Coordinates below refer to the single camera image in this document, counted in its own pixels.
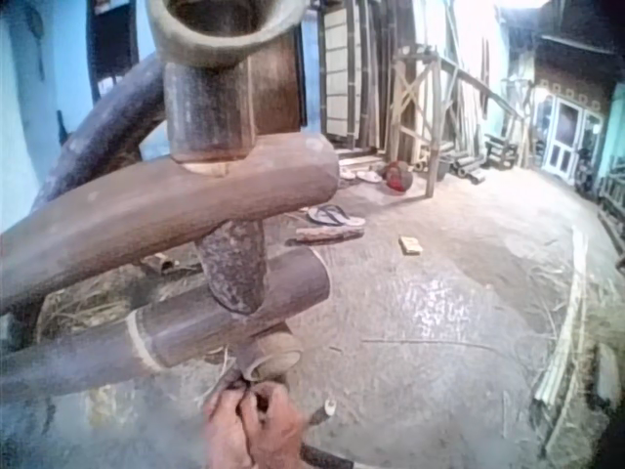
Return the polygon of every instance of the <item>door frame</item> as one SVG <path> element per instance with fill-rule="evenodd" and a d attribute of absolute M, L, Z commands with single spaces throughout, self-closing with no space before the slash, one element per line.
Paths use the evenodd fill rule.
<path fill-rule="evenodd" d="M 584 109 L 584 115 L 582 116 L 582 123 L 586 122 L 586 117 L 588 115 L 592 115 L 593 117 L 597 117 L 599 119 L 601 128 L 599 129 L 599 137 L 597 138 L 597 144 L 595 145 L 595 149 L 593 150 L 593 159 L 592 161 L 592 165 L 595 164 L 595 162 L 597 161 L 597 153 L 599 152 L 599 147 L 601 146 L 602 143 L 602 133 L 604 132 L 604 115 L 601 114 L 600 112 L 596 112 L 594 110 L 589 110 L 589 109 Z"/>
<path fill-rule="evenodd" d="M 577 109 L 578 114 L 577 114 L 577 124 L 575 127 L 575 136 L 573 137 L 573 145 L 571 145 L 571 161 L 568 165 L 566 177 L 564 178 L 564 181 L 567 184 L 572 185 L 574 183 L 574 175 L 575 175 L 574 169 L 575 169 L 575 166 L 577 165 L 577 156 L 578 156 L 577 151 L 578 151 L 578 146 L 579 146 L 579 137 L 581 135 L 582 123 L 583 123 L 583 119 L 585 117 L 585 113 L 587 109 L 577 103 L 574 103 L 573 101 L 561 98 L 560 96 L 554 95 L 554 98 L 555 98 L 554 109 L 552 110 L 552 119 L 549 124 L 549 127 L 550 127 L 549 139 L 547 142 L 547 146 L 545 148 L 545 157 L 543 158 L 542 169 L 551 174 L 556 174 L 558 176 L 561 175 L 560 173 L 555 173 L 553 170 L 551 170 L 551 166 L 548 164 L 549 159 L 551 157 L 552 150 L 553 150 L 553 146 L 555 143 L 555 139 L 556 139 L 556 130 L 558 129 L 558 120 L 560 119 L 560 104 L 564 104 L 564 105 Z"/>

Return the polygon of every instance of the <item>wood debris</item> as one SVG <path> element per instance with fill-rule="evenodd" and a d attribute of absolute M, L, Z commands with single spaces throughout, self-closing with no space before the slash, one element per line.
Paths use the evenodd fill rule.
<path fill-rule="evenodd" d="M 399 244 L 401 245 L 403 254 L 406 256 L 420 256 L 423 252 L 423 247 L 416 237 L 400 236 Z"/>

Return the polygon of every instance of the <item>wooden frame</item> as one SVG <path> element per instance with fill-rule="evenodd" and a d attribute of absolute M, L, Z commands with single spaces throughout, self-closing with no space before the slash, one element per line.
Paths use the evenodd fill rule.
<path fill-rule="evenodd" d="M 417 73 L 414 80 L 408 81 L 406 78 L 406 68 L 407 64 L 410 63 L 411 60 L 416 61 L 417 64 L 422 64 L 423 67 L 421 68 L 422 71 Z M 484 93 L 489 99 L 492 99 L 506 112 L 509 112 L 513 119 L 520 117 L 517 111 L 511 107 L 504 98 L 492 91 L 485 83 L 478 78 L 473 77 L 473 75 L 462 69 L 456 62 L 441 57 L 436 52 L 420 52 L 419 49 L 415 50 L 414 47 L 410 48 L 405 53 L 402 52 L 397 54 L 394 71 L 396 78 L 394 83 L 391 123 L 389 125 L 389 160 L 395 161 L 398 158 L 398 141 L 400 134 L 412 137 L 415 143 L 425 143 L 426 145 L 429 145 L 430 161 L 428 164 L 426 197 L 432 197 L 434 195 L 434 186 L 436 184 L 438 171 L 440 140 L 442 138 L 445 116 L 448 111 L 451 114 L 452 125 L 456 128 L 458 126 L 451 104 L 453 90 L 459 86 L 460 82 L 467 83 L 473 88 Z M 447 72 L 450 76 L 444 94 L 441 90 L 441 73 L 443 71 Z M 433 96 L 431 121 L 428 119 L 428 110 L 426 108 L 422 108 L 420 105 L 421 100 L 419 100 L 419 96 L 421 93 L 418 91 L 421 86 L 425 87 L 429 80 L 431 80 L 432 83 Z M 410 103 L 414 105 L 416 115 L 418 115 L 422 120 L 422 132 L 419 132 L 418 130 L 418 121 L 415 121 L 414 128 L 408 128 L 401 122 L 401 117 Z M 429 138 L 424 135 L 426 131 L 429 133 Z M 413 152 L 410 163 L 416 164 L 420 161 L 418 158 L 420 158 L 420 155 L 415 155 L 415 152 Z"/>
<path fill-rule="evenodd" d="M 348 135 L 349 149 L 354 149 L 355 143 L 355 19 L 354 0 L 345 0 L 348 25 Z"/>

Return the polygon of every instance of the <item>curved bamboo pole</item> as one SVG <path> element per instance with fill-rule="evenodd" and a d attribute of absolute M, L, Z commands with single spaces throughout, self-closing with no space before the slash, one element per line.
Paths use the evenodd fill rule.
<path fill-rule="evenodd" d="M 69 192 L 0 237 L 0 304 L 41 297 L 155 252 L 199 239 L 227 220 L 259 220 L 327 201 L 338 159 L 321 136 L 261 137 L 241 161 L 138 163 Z"/>

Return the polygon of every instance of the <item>glass door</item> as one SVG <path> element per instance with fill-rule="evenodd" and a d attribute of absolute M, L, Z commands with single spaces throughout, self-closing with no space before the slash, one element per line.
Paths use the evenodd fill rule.
<path fill-rule="evenodd" d="M 584 110 L 578 105 L 556 99 L 556 120 L 552 125 L 552 136 L 547 148 L 544 169 L 571 182 L 576 161 L 576 143 L 581 129 Z"/>

